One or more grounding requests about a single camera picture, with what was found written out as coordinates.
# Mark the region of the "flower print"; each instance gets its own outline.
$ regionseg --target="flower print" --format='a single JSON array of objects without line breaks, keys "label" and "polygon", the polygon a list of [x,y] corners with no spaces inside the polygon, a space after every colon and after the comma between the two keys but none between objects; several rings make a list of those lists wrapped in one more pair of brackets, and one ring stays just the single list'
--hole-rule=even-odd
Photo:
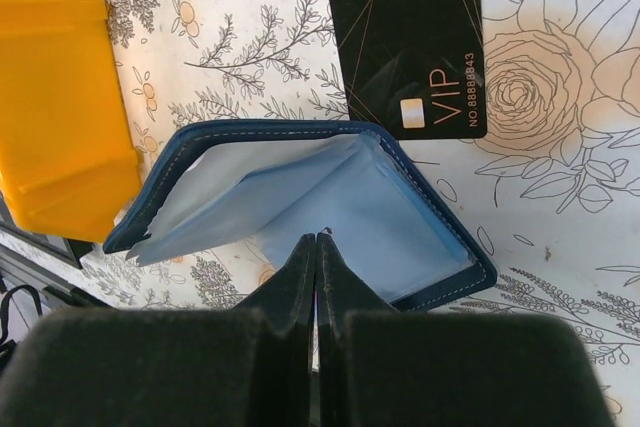
[{"label": "flower print", "polygon": [[149,269],[149,273],[155,277],[158,277],[158,282],[162,282],[163,284],[184,284],[187,279],[182,275],[174,274],[171,272],[169,267],[165,265],[156,264]]},{"label": "flower print", "polygon": [[196,256],[196,265],[191,267],[191,277],[202,304],[214,309],[233,307],[244,295],[238,293],[227,269],[217,261]]},{"label": "flower print", "polygon": [[176,18],[171,26],[171,33],[174,33],[178,28],[182,27],[182,30],[178,33],[179,37],[187,35],[189,42],[194,47],[198,47],[195,38],[200,35],[200,24],[196,21],[196,11],[189,2],[182,0],[171,0],[173,2],[173,9],[176,12]]},{"label": "flower print", "polygon": [[133,126],[135,127],[136,132],[139,136],[138,145],[136,145],[135,148],[141,154],[148,155],[149,161],[153,166],[153,164],[155,164],[158,160],[160,147],[164,142],[158,142],[153,136],[149,135],[149,128],[142,130],[142,128],[136,122],[133,123]]},{"label": "flower print", "polygon": [[574,36],[546,25],[485,46],[489,133],[476,144],[487,152],[549,157],[593,97],[593,58]]},{"label": "flower print", "polygon": [[[242,46],[235,42],[238,39],[238,30],[233,16],[225,14],[224,23],[219,29],[219,41],[202,50],[198,60],[185,62],[185,64],[218,72],[222,77],[222,86],[231,95],[236,93],[237,88],[245,100],[250,100],[254,96],[265,96],[266,84],[261,79],[266,70],[278,71],[285,83],[291,80],[307,81],[310,79],[310,70],[301,63],[301,57],[295,56],[297,48],[309,46],[314,40],[325,46],[334,38],[331,17],[322,15],[320,10],[328,7],[322,5],[324,2],[319,2],[321,0],[296,0],[295,21],[288,26],[285,26],[285,19],[280,15],[278,7],[263,5],[260,8],[262,27]],[[172,32],[176,31],[183,22],[180,18],[180,0],[174,0],[174,9],[178,18],[174,20]],[[220,112],[215,104],[217,102],[209,103],[210,108],[201,109],[202,115],[207,118],[219,118]],[[267,103],[261,105],[267,113],[271,112],[265,117],[288,119],[293,116],[299,117],[299,112],[292,114],[291,109],[285,109],[286,112],[279,111],[280,104],[278,107],[269,106]],[[184,109],[176,106],[173,111],[181,116],[180,112]]]},{"label": "flower print", "polygon": [[144,76],[142,76],[135,67],[133,68],[133,73],[135,74],[140,87],[133,89],[131,92],[144,97],[147,115],[149,115],[149,118],[155,122],[156,119],[153,116],[153,113],[158,110],[158,101],[156,100],[156,90],[153,85],[149,83],[151,74],[147,71],[144,73]]},{"label": "flower print", "polygon": [[617,400],[605,395],[604,403],[607,405],[607,409],[609,410],[611,417],[613,417],[613,420],[615,420],[616,417],[622,413],[622,404],[620,404],[620,402],[618,402]]},{"label": "flower print", "polygon": [[276,269],[271,264],[264,264],[262,266],[262,273],[258,278],[258,285],[262,285],[267,282],[276,273]]},{"label": "flower print", "polygon": [[640,48],[637,47],[607,57],[593,73],[598,90],[620,102],[627,113],[636,116],[640,116],[639,78]]}]

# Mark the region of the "wallet stitching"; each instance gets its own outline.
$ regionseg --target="wallet stitching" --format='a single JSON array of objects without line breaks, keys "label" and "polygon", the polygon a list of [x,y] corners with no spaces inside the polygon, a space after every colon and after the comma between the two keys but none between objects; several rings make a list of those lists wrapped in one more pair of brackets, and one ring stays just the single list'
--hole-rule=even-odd
[{"label": "wallet stitching", "polygon": [[[340,131],[340,132],[363,132],[365,130],[366,129],[362,129],[362,128],[338,127],[338,131]],[[285,131],[285,132],[223,132],[223,133],[220,133],[220,134],[207,134],[207,135],[203,135],[201,137],[197,137],[197,138],[191,140],[189,143],[183,145],[182,148],[180,149],[180,151],[178,152],[178,154],[176,155],[176,157],[171,162],[171,164],[169,164],[169,168],[167,169],[167,171],[165,172],[164,176],[160,180],[160,183],[158,184],[158,187],[156,189],[154,189],[153,195],[146,202],[146,205],[145,205],[144,209],[140,212],[140,216],[144,216],[144,214],[149,210],[149,208],[151,207],[151,204],[153,203],[154,199],[158,195],[158,192],[160,191],[160,189],[162,189],[162,186],[164,185],[164,182],[166,181],[167,177],[169,176],[169,174],[173,170],[174,165],[176,164],[176,162],[178,162],[180,160],[180,157],[184,153],[185,149],[187,147],[189,147],[189,145],[191,145],[193,142],[198,142],[200,140],[210,139],[210,138],[213,138],[213,137],[226,137],[226,136],[229,136],[229,135],[299,135],[299,134],[331,134],[333,132],[335,132],[335,131],[333,131],[333,130],[313,130],[313,129],[306,130],[306,131]],[[456,230],[453,228],[453,226],[442,215],[442,212],[440,212],[440,209],[438,209],[431,202],[431,199],[429,199],[429,197],[422,191],[422,188],[416,182],[416,180],[413,178],[411,173],[404,167],[404,165],[402,165],[402,162],[400,161],[400,158],[395,154],[395,152],[393,152],[393,148],[391,147],[389,142],[387,142],[382,137],[379,137],[379,138],[380,138],[380,140],[382,142],[385,143],[385,145],[387,146],[387,148],[391,152],[391,155],[397,161],[398,166],[409,177],[409,179],[411,180],[411,182],[413,183],[415,188],[420,193],[421,197],[427,202],[427,204],[429,204],[429,206],[431,207],[431,210],[436,213],[436,215],[440,218],[440,220],[442,222],[444,222],[444,224],[449,228],[449,231],[451,231],[451,233],[453,233],[453,235],[455,235],[462,244],[465,244],[465,242],[462,240],[462,238],[460,237],[458,232],[456,232]],[[115,248],[119,248],[120,245],[121,245],[121,242],[117,242]],[[420,309],[420,308],[424,307],[425,305],[432,304],[434,302],[437,302],[438,300],[450,297],[450,296],[455,295],[455,294],[457,294],[459,292],[464,292],[465,290],[471,289],[472,287],[475,287],[476,285],[481,284],[482,282],[484,282],[484,280],[487,278],[486,267],[484,266],[484,264],[482,263],[481,260],[478,259],[477,262],[478,262],[478,265],[480,266],[480,268],[482,269],[482,274],[483,274],[482,278],[480,280],[478,280],[477,282],[475,282],[473,284],[469,284],[466,287],[461,287],[459,289],[454,290],[453,292],[449,292],[448,294],[444,294],[444,295],[441,295],[440,297],[437,297],[435,299],[431,299],[431,300],[428,300],[426,302],[423,302],[422,304],[420,304],[420,305],[418,305],[416,307],[412,307],[409,310]]]}]

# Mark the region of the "floral tablecloth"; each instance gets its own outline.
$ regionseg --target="floral tablecloth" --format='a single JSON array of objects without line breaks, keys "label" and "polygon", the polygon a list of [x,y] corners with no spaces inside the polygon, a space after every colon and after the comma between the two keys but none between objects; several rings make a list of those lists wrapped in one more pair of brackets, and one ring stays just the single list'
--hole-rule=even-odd
[{"label": "floral tablecloth", "polygon": [[[191,122],[347,117],[328,0],[108,1],[145,174]],[[495,289],[441,310],[564,319],[627,426],[640,421],[639,13],[640,0],[482,0],[489,135],[403,144],[500,270]],[[138,309],[229,307],[273,274],[248,242],[143,269],[39,255]]]}]

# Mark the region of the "orange container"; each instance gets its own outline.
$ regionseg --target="orange container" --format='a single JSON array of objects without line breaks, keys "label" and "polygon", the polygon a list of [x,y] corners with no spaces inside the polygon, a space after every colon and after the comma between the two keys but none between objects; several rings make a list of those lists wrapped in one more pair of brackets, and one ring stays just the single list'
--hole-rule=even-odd
[{"label": "orange container", "polygon": [[0,190],[18,226],[103,241],[140,190],[103,0],[0,0]]}]

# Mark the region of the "leather wallet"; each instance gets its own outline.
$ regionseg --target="leather wallet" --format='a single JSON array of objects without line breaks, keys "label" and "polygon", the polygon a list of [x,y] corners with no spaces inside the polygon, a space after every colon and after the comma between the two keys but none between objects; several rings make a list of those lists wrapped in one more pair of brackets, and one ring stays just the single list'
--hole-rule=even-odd
[{"label": "leather wallet", "polygon": [[496,270],[375,124],[230,120],[168,142],[104,244],[139,265],[253,239],[279,268],[301,235],[328,233],[346,264],[400,310],[491,287]]}]

